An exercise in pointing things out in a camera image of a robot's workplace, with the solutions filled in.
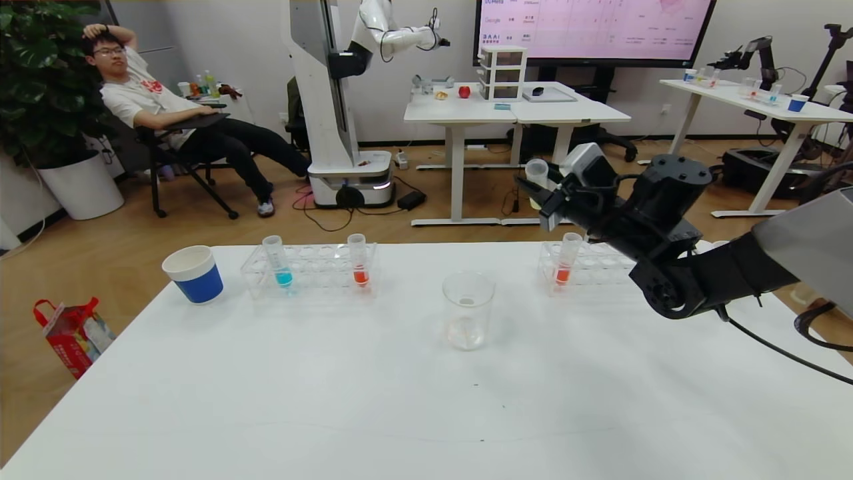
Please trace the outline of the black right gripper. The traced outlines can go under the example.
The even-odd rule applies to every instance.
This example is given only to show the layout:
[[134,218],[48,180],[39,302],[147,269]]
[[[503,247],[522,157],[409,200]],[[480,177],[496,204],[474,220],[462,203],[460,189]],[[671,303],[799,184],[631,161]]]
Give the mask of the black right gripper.
[[554,188],[548,174],[517,175],[514,182],[533,209],[540,210],[540,225],[548,232],[563,221],[592,232],[615,209],[616,174],[571,173]]

